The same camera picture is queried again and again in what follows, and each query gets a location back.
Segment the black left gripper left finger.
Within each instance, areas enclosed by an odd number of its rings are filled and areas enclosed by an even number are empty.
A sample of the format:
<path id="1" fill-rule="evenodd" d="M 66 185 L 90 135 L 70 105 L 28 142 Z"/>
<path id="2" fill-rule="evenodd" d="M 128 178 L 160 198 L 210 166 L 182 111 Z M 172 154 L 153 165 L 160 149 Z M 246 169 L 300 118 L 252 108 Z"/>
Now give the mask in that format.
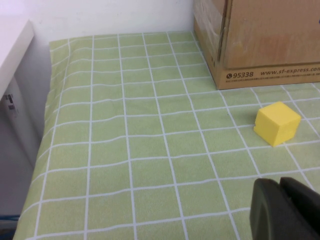
<path id="1" fill-rule="evenodd" d="M 254 182 L 249 221 L 254 240 L 320 238 L 320 230 L 314 230 L 304 220 L 281 188 L 280 181 L 268 178 L 259 178 Z"/>

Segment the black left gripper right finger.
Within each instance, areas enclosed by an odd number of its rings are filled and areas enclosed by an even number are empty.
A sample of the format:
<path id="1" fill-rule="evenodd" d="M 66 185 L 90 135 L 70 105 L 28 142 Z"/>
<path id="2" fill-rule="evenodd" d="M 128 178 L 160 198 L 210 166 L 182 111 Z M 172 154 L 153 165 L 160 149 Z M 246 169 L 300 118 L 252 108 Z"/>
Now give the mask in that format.
<path id="1" fill-rule="evenodd" d="M 304 220 L 314 229 L 320 229 L 320 195 L 292 177 L 282 177 L 280 186 Z"/>

